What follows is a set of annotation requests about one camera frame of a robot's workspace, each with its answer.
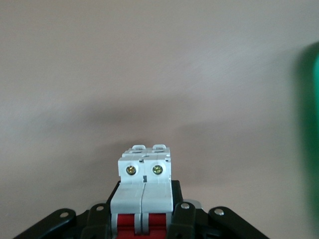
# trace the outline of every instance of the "metal rivet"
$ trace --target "metal rivet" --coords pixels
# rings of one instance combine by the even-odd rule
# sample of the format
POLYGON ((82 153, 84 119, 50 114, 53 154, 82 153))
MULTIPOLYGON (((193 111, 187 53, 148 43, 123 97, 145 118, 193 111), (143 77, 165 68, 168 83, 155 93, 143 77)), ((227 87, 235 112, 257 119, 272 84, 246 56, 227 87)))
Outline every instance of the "metal rivet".
POLYGON ((219 216, 222 216, 222 215, 225 214, 224 211, 221 210, 220 208, 216 208, 215 211, 214 211, 214 213, 217 214, 217 215, 219 215, 219 216))
POLYGON ((130 165, 126 168, 126 172, 130 175, 134 175, 136 173, 136 168, 130 165))
POLYGON ((156 165, 153 167, 153 173, 154 174, 161 174, 163 172, 163 168, 160 165, 156 165))
POLYGON ((180 205, 180 207, 183 208, 183 209, 189 209, 189 204, 188 203, 182 203, 180 205))
POLYGON ((101 210, 103 210, 103 209, 104 209, 103 206, 98 206, 98 207, 96 208, 97 211, 101 211, 101 210))
POLYGON ((61 218, 65 218, 65 217, 67 217, 68 215, 69 215, 68 212, 64 212, 64 213, 61 213, 61 214, 60 214, 60 217, 61 217, 61 218))

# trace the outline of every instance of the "terminal screw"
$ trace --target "terminal screw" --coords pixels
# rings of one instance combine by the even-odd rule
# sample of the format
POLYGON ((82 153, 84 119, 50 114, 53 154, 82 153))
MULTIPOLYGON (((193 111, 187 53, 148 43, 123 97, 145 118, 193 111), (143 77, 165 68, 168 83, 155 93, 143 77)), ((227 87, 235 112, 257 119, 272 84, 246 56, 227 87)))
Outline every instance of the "terminal screw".
POLYGON ((153 173, 154 174, 161 174, 163 172, 163 168, 160 165, 156 165, 153 167, 153 173))
POLYGON ((136 173, 136 168, 134 166, 128 166, 126 172, 130 175, 134 175, 136 173))

